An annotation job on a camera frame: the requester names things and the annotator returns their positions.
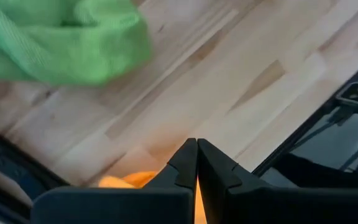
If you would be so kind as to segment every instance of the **green microfiber towel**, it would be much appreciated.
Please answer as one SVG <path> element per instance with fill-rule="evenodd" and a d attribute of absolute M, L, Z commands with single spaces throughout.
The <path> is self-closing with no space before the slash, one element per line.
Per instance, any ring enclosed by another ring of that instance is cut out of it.
<path fill-rule="evenodd" d="M 131 0 L 0 0 L 0 79 L 102 84 L 149 57 Z"/>

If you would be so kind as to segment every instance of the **black frame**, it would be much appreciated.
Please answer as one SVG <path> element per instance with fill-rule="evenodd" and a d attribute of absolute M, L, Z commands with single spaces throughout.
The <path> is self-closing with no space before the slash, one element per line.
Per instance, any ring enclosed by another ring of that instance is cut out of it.
<path fill-rule="evenodd" d="M 353 77 L 345 82 L 338 90 L 331 95 L 305 122 L 299 126 L 284 142 L 279 145 L 252 173 L 258 177 L 262 176 L 275 161 L 279 160 L 286 152 L 288 152 L 324 115 L 331 113 L 339 102 L 336 95 L 342 91 L 345 86 L 358 81 L 358 71 Z"/>
<path fill-rule="evenodd" d="M 19 184 L 32 199 L 69 185 L 57 174 L 0 136 L 0 173 Z M 31 208 L 0 189 L 0 221 L 12 224 L 30 223 Z"/>

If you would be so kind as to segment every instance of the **wooden surface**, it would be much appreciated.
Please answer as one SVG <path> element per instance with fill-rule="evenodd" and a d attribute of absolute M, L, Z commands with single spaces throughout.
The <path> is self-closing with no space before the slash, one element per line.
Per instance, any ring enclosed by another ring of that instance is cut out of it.
<path fill-rule="evenodd" d="M 75 185 L 206 138 L 252 171 L 358 70 L 358 0 L 135 1 L 154 58 L 104 87 L 0 82 L 0 133 Z"/>

